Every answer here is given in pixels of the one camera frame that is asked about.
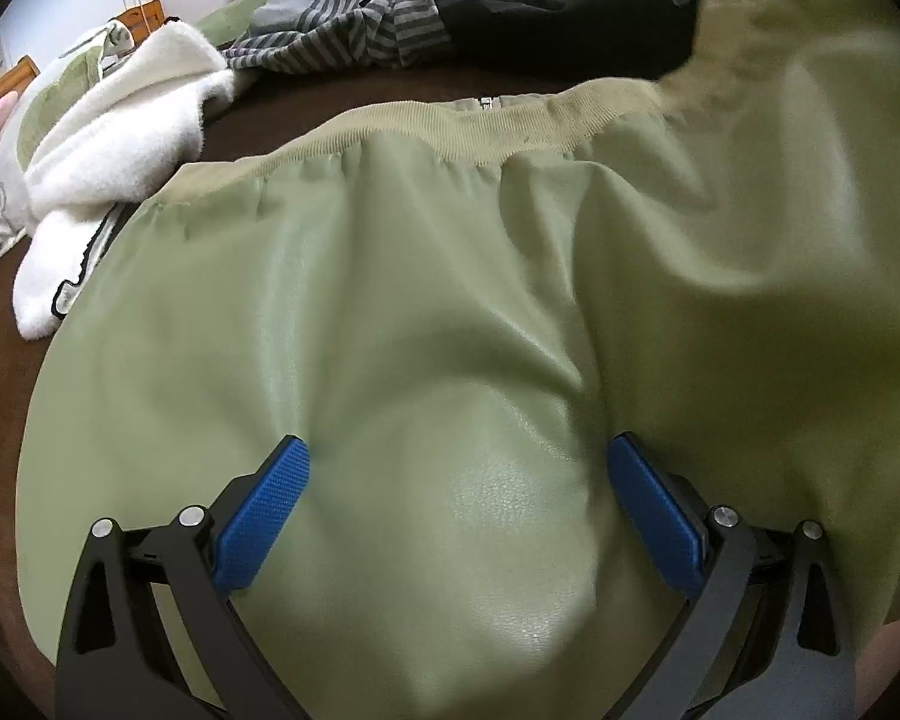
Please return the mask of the white fluffy fleece garment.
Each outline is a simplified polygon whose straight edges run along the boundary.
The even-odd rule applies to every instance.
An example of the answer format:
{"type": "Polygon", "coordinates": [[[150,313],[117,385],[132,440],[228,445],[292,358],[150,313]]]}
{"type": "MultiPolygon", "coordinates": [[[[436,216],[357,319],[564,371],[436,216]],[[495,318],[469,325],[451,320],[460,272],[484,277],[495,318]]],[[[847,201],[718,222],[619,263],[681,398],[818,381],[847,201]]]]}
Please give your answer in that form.
{"type": "Polygon", "coordinates": [[[205,115],[235,94],[237,76],[221,52],[194,26],[172,21],[61,115],[23,171],[30,247],[13,288],[22,338],[59,327],[121,213],[198,158],[205,115]]]}

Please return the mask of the green panda print duvet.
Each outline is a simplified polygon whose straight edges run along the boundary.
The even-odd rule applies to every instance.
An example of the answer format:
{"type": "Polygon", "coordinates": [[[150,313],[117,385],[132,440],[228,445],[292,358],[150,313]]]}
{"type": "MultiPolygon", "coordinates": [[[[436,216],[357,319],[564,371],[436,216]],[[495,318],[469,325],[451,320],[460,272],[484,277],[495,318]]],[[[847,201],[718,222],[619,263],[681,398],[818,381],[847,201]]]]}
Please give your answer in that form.
{"type": "Polygon", "coordinates": [[[251,15],[268,0],[233,0],[230,4],[214,10],[193,26],[214,46],[230,46],[242,36],[250,26],[251,15]]]}

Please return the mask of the bear print pillow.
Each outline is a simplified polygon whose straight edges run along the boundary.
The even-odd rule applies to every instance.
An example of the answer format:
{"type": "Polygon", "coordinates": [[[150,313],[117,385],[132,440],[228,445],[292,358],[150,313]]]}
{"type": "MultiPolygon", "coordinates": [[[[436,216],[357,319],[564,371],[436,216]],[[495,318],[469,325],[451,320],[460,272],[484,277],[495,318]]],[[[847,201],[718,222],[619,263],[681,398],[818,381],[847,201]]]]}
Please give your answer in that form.
{"type": "Polygon", "coordinates": [[[27,234],[29,192],[23,173],[43,138],[77,99],[105,75],[105,64],[136,47],[131,31],[112,20],[41,71],[22,91],[0,133],[0,259],[27,234]]]}

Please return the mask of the olive green zip jacket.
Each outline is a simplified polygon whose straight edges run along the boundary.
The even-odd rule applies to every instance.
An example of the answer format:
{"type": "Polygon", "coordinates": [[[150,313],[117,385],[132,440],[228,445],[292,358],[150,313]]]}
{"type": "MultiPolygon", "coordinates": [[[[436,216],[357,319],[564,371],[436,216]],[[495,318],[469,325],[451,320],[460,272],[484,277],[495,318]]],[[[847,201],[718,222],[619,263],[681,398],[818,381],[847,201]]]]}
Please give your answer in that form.
{"type": "Polygon", "coordinates": [[[660,82],[395,103],[185,167],[53,338],[17,577],[58,646],[91,523],[312,452],[237,608],[320,718],[595,718],[678,611],[631,431],[749,522],[829,528],[900,618],[900,16],[722,0],[660,82]]]}

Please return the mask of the black garment pile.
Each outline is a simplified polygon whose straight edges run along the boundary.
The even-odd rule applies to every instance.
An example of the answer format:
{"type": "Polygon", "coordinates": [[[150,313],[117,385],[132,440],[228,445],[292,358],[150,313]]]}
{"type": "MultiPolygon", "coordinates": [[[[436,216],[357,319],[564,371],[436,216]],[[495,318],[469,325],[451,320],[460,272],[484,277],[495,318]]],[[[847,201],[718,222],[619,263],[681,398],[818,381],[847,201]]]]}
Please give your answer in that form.
{"type": "Polygon", "coordinates": [[[692,52],[704,0],[436,0],[447,41],[426,64],[582,82],[656,80],[692,52]]]}

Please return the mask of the grey striped garment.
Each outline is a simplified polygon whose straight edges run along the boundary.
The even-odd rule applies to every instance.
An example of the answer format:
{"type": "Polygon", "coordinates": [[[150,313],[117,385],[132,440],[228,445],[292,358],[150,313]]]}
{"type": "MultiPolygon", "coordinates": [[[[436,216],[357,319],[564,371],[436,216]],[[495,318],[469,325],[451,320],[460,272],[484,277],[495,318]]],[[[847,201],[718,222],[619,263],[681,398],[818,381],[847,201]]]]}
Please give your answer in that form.
{"type": "Polygon", "coordinates": [[[233,70],[400,68],[450,41],[436,0],[266,0],[222,52],[233,70]]]}

